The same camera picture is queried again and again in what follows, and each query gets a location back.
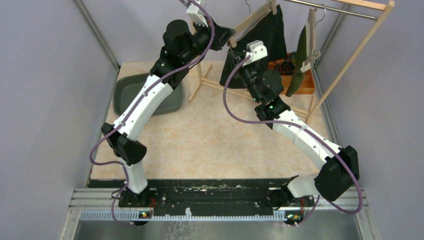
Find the green underwear with cream waistband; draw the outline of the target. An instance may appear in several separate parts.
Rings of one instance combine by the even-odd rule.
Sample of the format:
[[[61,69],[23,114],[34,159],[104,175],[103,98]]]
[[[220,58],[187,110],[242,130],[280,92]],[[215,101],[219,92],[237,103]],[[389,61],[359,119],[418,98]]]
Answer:
[[[285,94],[287,97],[291,97],[292,95],[294,95],[300,88],[302,82],[304,81],[305,73],[301,71],[301,68],[303,66],[303,62],[307,59],[308,56],[307,49],[307,27],[305,25],[299,35],[297,43],[296,54],[294,57],[295,69],[289,87]]]

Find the beige clip hanger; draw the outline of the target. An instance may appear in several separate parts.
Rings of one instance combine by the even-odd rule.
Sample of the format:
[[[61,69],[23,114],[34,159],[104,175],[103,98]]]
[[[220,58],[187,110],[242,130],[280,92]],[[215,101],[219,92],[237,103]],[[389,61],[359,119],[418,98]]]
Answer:
[[[227,45],[229,47],[236,47],[237,46],[237,35],[241,34],[242,31],[246,30],[249,26],[251,26],[253,23],[260,21],[263,19],[267,14],[272,13],[273,15],[277,14],[277,6],[279,4],[276,0],[267,0],[264,4],[262,4],[258,9],[250,13],[248,16],[246,16],[241,22],[239,22],[234,29],[234,35],[231,36],[227,42]]]
[[[327,12],[327,7],[321,4],[324,13],[320,20],[316,20],[317,7],[310,7],[308,12],[308,19],[306,27],[306,59],[302,62],[300,71],[302,73],[310,70],[314,65],[315,61],[321,56],[321,51],[317,49],[317,38],[316,38],[316,27],[321,22]]]

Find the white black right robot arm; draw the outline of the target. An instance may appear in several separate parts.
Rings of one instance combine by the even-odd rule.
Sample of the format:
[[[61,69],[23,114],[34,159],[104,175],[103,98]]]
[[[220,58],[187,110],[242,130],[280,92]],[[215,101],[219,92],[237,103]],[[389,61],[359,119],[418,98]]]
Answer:
[[[236,63],[225,82],[228,87],[233,76],[241,78],[254,102],[257,120],[237,117],[224,99],[224,107],[235,120],[250,125],[266,125],[272,131],[291,140],[313,162],[318,173],[292,177],[281,187],[281,199],[287,206],[295,206],[302,197],[319,195],[334,202],[350,187],[355,187],[361,197],[359,186],[359,161],[355,148],[342,147],[313,130],[286,104],[278,92],[282,84],[279,74],[272,70],[261,72],[260,59],[251,53]]]

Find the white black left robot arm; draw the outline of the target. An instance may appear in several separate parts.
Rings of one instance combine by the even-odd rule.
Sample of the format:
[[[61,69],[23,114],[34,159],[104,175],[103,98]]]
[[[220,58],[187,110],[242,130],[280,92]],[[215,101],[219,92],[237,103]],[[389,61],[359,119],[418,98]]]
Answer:
[[[101,127],[105,140],[123,165],[130,200],[138,207],[146,206],[150,200],[142,163],[147,147],[138,141],[141,131],[189,73],[190,64],[201,61],[209,50],[220,51],[235,34],[234,29],[215,23],[194,28],[191,33],[188,24],[180,19],[167,25],[162,36],[164,46],[143,87],[113,124],[104,123]]]

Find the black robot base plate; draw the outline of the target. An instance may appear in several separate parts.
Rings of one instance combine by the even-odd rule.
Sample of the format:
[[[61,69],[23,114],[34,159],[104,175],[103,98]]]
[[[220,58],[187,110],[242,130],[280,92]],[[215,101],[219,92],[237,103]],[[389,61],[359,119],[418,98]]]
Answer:
[[[289,178],[150,179],[140,196],[127,189],[118,197],[121,208],[147,208],[155,217],[268,217],[280,208],[299,214],[313,207],[311,195],[293,198],[283,190]]]

